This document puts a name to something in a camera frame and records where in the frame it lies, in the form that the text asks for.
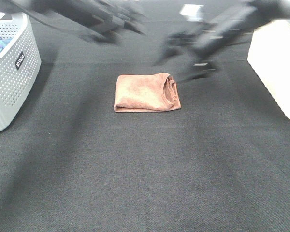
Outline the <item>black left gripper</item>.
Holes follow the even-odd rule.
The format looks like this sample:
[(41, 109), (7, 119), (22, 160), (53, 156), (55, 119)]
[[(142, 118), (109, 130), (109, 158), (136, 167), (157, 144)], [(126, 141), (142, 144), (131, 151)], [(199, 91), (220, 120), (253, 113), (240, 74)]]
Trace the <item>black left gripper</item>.
[(146, 34), (143, 19), (147, 17), (142, 8), (108, 5), (101, 11), (105, 15), (93, 15), (93, 19), (97, 22), (80, 32), (80, 39), (88, 43), (119, 45), (121, 43), (119, 33), (122, 30)]

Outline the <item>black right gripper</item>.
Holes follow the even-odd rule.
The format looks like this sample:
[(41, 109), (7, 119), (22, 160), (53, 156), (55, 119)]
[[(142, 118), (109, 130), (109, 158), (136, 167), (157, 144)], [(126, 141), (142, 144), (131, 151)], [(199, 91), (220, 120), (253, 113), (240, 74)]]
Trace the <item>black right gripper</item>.
[(153, 66), (160, 66), (179, 56), (183, 50), (190, 52), (194, 61), (186, 72), (178, 75), (177, 83), (208, 78), (218, 70), (210, 57), (232, 41), (232, 23), (201, 23), (193, 30), (169, 34)]

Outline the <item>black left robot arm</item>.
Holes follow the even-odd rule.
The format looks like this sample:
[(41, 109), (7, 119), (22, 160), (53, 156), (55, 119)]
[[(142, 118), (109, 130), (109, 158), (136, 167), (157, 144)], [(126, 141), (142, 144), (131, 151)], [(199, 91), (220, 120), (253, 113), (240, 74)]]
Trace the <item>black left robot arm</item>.
[(0, 11), (6, 14), (25, 13), (46, 25), (38, 17), (56, 13), (81, 26), (82, 30), (63, 29), (49, 24), (61, 32), (70, 33), (88, 43), (118, 44), (118, 35), (129, 30), (144, 35), (143, 11), (138, 6), (126, 7), (111, 0), (0, 0)]

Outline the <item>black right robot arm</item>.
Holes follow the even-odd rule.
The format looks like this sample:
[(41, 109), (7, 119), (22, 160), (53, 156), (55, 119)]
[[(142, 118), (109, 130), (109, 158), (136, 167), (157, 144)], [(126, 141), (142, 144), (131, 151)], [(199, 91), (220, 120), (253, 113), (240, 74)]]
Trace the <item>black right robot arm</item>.
[(211, 59), (215, 53), (233, 45), (244, 33), (275, 20), (290, 20), (290, 0), (243, 0), (212, 21), (196, 20), (191, 28), (169, 34), (154, 65), (162, 65), (186, 50), (194, 61), (180, 73), (182, 81), (207, 77), (217, 69)]

